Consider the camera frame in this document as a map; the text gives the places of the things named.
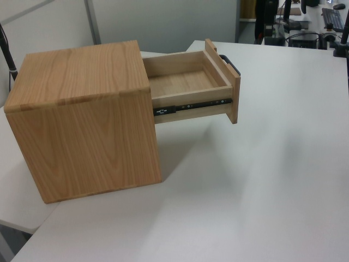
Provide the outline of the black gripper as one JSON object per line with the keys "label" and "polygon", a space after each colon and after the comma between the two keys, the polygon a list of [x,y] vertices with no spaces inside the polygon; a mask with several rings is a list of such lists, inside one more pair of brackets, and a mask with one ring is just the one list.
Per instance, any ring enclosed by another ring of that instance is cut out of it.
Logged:
{"label": "black gripper", "polygon": [[[264,37],[271,37],[273,34],[273,26],[276,16],[276,1],[264,1]],[[269,44],[273,43],[273,38],[269,38]],[[263,44],[266,44],[266,38],[263,39]]]}

